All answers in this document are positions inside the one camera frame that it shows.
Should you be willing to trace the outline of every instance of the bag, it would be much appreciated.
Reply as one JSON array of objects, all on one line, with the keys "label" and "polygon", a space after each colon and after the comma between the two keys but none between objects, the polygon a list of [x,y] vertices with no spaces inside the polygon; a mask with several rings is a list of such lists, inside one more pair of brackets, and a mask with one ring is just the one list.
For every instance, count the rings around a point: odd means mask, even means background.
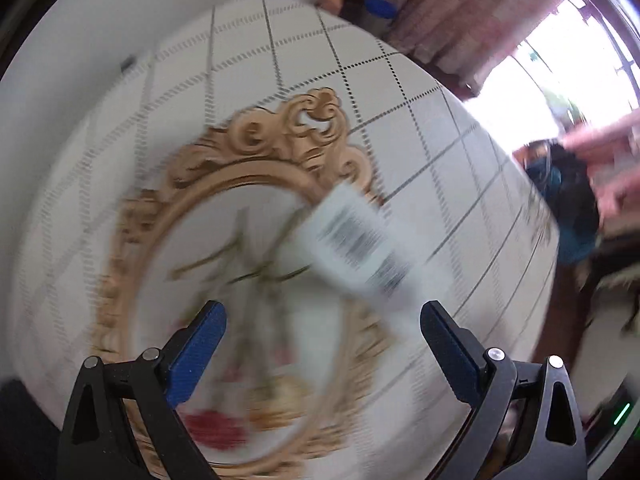
[{"label": "bag", "polygon": [[600,227],[598,203],[587,165],[560,144],[539,142],[546,145],[546,155],[525,170],[558,222],[558,262],[574,264],[595,247]]}]

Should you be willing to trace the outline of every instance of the person's arm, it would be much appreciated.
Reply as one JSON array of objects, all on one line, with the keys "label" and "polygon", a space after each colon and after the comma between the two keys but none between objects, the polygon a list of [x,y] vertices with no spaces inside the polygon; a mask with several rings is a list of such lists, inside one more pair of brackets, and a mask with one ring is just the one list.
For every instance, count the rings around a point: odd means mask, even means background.
[{"label": "person's arm", "polygon": [[589,150],[606,144],[610,140],[628,136],[631,127],[635,124],[640,124],[640,108],[636,108],[636,110],[606,126],[596,127],[588,124],[580,126],[563,137],[560,143],[566,150],[571,152]]},{"label": "person's arm", "polygon": [[622,202],[631,193],[640,192],[640,166],[618,174],[613,180],[595,190],[601,218],[615,216],[620,212]]}]

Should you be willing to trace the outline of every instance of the blue gripper pad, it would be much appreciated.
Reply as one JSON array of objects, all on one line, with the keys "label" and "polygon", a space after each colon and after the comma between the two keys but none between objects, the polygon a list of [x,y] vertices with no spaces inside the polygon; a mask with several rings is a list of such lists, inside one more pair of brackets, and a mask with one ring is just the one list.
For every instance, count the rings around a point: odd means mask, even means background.
[{"label": "blue gripper pad", "polygon": [[[439,314],[432,305],[436,301],[425,303],[420,312],[420,330],[425,341],[431,348],[433,355],[436,357],[440,368],[442,369],[447,382],[456,398],[460,402],[469,404],[471,408],[476,408],[482,400],[482,391],[480,390],[481,371],[476,362],[469,357],[465,351],[463,344],[458,338],[464,330],[455,325],[449,315],[442,309],[444,314]],[[452,327],[448,326],[442,316],[447,316],[450,322],[456,327],[458,334],[455,334]],[[469,333],[472,341],[465,341],[476,346],[475,351],[482,349],[482,345]]]},{"label": "blue gripper pad", "polygon": [[225,307],[216,303],[169,367],[165,397],[173,409],[191,397],[225,330]]}]

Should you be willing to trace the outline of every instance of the barcode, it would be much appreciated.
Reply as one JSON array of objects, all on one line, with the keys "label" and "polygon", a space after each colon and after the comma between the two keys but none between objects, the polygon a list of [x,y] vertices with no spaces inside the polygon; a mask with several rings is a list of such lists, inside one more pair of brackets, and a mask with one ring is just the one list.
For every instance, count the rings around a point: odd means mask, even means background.
[{"label": "barcode", "polygon": [[351,267],[359,268],[380,244],[380,234],[368,229],[348,208],[343,208],[322,232]]},{"label": "barcode", "polygon": [[378,270],[368,281],[373,282],[382,294],[389,297],[402,283],[409,270],[409,265],[400,262],[396,254],[391,253],[382,261]]}]

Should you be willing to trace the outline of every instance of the person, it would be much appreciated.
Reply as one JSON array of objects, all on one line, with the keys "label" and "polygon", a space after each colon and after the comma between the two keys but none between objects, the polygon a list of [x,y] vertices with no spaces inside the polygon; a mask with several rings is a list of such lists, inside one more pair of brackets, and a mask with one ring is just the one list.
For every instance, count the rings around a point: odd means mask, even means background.
[{"label": "person", "polygon": [[[634,130],[640,135],[640,108],[606,126],[582,124],[560,144],[588,165],[601,223],[640,205],[640,156]],[[626,159],[622,168],[618,160]]]}]

